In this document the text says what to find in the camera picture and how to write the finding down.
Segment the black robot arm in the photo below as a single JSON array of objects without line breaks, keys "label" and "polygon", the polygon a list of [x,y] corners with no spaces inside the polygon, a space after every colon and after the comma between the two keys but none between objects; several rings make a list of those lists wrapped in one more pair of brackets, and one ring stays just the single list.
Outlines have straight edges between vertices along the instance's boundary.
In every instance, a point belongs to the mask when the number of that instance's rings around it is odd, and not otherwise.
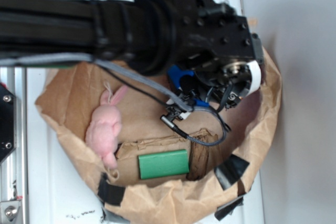
[{"label": "black robot arm", "polygon": [[92,62],[129,78],[190,73],[221,107],[261,85],[261,41],[214,0],[1,0],[1,66]]}]

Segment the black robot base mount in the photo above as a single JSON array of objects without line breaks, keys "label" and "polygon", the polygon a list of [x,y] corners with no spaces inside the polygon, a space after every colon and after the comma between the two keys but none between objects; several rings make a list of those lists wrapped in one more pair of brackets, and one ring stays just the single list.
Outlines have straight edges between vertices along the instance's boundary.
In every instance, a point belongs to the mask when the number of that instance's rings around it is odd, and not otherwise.
[{"label": "black robot base mount", "polygon": [[1,84],[1,164],[15,149],[14,101],[14,95],[3,84]]}]

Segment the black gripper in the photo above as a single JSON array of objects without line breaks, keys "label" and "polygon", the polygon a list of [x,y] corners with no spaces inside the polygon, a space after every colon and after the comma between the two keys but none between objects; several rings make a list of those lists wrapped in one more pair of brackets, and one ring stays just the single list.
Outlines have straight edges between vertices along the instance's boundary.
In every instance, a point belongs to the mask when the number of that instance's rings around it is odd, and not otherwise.
[{"label": "black gripper", "polygon": [[264,63],[261,41],[250,32],[247,18],[229,4],[214,0],[135,0],[164,15],[173,35],[167,65],[194,73],[205,101],[233,108],[259,89]]}]

